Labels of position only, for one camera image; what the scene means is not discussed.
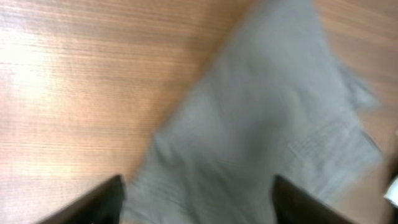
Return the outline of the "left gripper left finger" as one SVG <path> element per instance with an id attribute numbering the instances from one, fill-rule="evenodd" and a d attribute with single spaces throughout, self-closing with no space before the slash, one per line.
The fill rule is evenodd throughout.
<path id="1" fill-rule="evenodd" d="M 119 224 L 124 182 L 115 175 L 40 224 Z"/>

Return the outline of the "grey cotton shorts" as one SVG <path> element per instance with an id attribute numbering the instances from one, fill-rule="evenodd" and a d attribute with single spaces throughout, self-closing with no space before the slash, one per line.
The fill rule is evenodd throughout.
<path id="1" fill-rule="evenodd" d="M 275 175 L 333 205 L 381 160 L 356 114 L 376 103 L 330 52 L 311 1 L 259 1 L 154 134 L 124 218 L 273 223 Z"/>

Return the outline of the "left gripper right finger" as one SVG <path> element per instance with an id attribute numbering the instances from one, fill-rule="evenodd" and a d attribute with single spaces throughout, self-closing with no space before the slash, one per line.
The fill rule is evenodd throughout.
<path id="1" fill-rule="evenodd" d="M 280 175 L 272 186 L 278 224 L 353 224 Z"/>

